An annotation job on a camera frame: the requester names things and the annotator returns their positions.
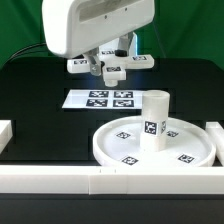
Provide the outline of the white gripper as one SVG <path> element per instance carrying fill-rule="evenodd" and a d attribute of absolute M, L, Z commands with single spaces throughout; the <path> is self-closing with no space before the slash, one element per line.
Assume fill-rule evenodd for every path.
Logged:
<path fill-rule="evenodd" d="M 119 38 L 115 55 L 127 57 L 132 32 L 152 22 L 154 0 L 43 0 L 42 18 L 48 49 L 63 58 L 83 54 L 90 73 L 101 75 L 98 49 Z"/>

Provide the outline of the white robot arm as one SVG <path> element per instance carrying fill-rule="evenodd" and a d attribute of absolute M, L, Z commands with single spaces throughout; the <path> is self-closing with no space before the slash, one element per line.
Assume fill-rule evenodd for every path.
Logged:
<path fill-rule="evenodd" d="M 48 49 L 58 57 L 83 55 L 91 73 L 101 73 L 98 47 L 119 39 L 129 52 L 133 32 L 152 22 L 155 0 L 43 0 L 42 19 Z"/>

